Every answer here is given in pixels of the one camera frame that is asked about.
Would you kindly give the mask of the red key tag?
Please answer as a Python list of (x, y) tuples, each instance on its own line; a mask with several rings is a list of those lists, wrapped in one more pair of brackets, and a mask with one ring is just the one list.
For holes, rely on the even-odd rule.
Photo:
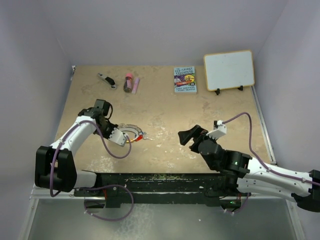
[(143, 140), (144, 139), (144, 136), (143, 135), (139, 135), (137, 138), (136, 138), (136, 141), (140, 141), (140, 140)]

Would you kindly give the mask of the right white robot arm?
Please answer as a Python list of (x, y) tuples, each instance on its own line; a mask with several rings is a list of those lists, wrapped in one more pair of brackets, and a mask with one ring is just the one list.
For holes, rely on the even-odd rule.
[(295, 202), (299, 208), (309, 212), (320, 211), (318, 170), (288, 170), (239, 151), (223, 149), (217, 141), (226, 133), (226, 125), (217, 121), (211, 131), (195, 125), (189, 130), (179, 131), (178, 137), (183, 146), (193, 140), (190, 150), (200, 154), (210, 170), (228, 178), (222, 183), (226, 195), (260, 193)]

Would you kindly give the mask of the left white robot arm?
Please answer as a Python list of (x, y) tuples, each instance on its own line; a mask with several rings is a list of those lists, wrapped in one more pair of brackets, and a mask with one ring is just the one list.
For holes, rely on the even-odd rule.
[(112, 113), (111, 103), (97, 99), (93, 107), (78, 113), (75, 122), (58, 140), (49, 146), (40, 146), (35, 157), (35, 185), (49, 189), (52, 197), (77, 187), (85, 187), (91, 196), (101, 194), (102, 182), (96, 179), (94, 173), (82, 177), (76, 170), (74, 156), (92, 134), (98, 134), (102, 140), (121, 147), (126, 144), (124, 133), (117, 124), (110, 122)]

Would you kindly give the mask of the keyring yellow clip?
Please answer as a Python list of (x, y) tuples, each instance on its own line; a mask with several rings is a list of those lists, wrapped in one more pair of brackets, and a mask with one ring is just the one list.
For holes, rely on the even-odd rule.
[(127, 140), (127, 144), (128, 143), (133, 143), (136, 142), (136, 139), (139, 135), (145, 135), (145, 133), (143, 132), (143, 130), (134, 124), (125, 124), (125, 123), (121, 123), (118, 125), (118, 129), (121, 130), (123, 133), (132, 133), (134, 134), (134, 138)]

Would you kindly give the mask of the green key tag with key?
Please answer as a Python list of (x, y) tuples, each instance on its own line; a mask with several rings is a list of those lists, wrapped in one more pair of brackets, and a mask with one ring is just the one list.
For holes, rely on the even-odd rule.
[(145, 134), (145, 135), (143, 136), (143, 139), (144, 139), (144, 140), (150, 140), (150, 141), (154, 141), (154, 140), (155, 140), (154, 138), (150, 137), (148, 134)]

